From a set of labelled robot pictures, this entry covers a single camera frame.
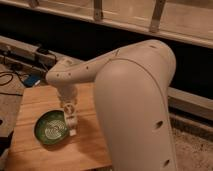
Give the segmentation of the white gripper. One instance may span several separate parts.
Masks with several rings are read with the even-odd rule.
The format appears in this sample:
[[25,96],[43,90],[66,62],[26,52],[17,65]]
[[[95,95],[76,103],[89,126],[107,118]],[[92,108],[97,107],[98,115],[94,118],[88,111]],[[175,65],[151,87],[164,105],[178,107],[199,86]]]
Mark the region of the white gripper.
[[77,88],[74,85],[63,86],[58,89],[59,99],[61,101],[60,107],[64,110],[64,104],[72,103],[74,104],[74,111],[78,113],[78,103],[77,103]]

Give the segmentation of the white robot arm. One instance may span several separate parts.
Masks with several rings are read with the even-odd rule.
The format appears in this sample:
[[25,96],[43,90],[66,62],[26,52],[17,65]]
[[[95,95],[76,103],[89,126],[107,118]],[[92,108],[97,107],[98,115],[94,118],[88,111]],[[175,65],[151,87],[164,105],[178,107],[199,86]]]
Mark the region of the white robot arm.
[[94,104],[114,171],[177,171],[168,111],[176,70],[171,48],[146,40],[74,65],[62,58],[47,75],[59,93],[66,124],[76,128],[78,83],[94,84]]

